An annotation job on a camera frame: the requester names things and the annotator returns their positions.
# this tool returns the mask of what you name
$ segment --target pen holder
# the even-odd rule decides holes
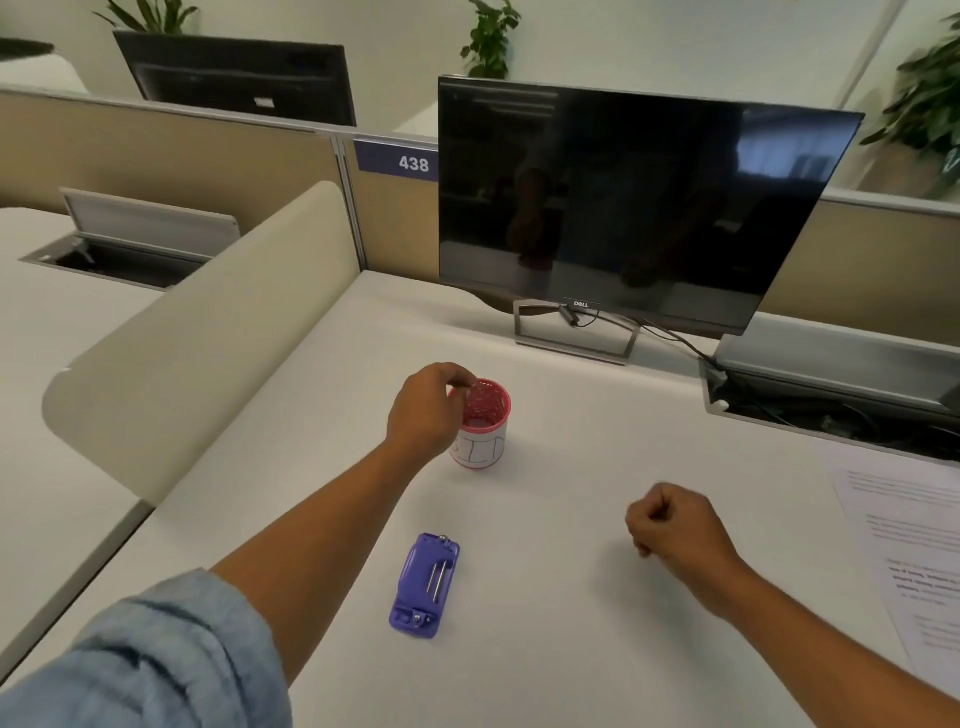
[[[453,459],[465,468],[479,471],[503,457],[510,409],[507,390],[495,381],[478,379],[467,392],[464,421],[450,448]]]

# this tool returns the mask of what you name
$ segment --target desk number sign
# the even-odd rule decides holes
[[[407,177],[426,182],[440,181],[440,153],[399,143],[356,139],[357,166],[361,172]]]

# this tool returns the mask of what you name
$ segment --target left hand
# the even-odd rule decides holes
[[[426,465],[448,449],[477,377],[457,364],[431,364],[407,378],[387,419],[387,443]],[[456,388],[450,396],[447,385]]]

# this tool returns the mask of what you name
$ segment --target denim shirt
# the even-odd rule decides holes
[[[0,693],[4,728],[286,728],[270,627],[196,570],[106,609],[57,660]]]

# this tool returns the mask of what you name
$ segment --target dell monitor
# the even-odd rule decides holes
[[[148,101],[356,126],[341,45],[115,35]]]
[[[862,121],[461,77],[439,93],[444,282],[714,337],[750,323]]]

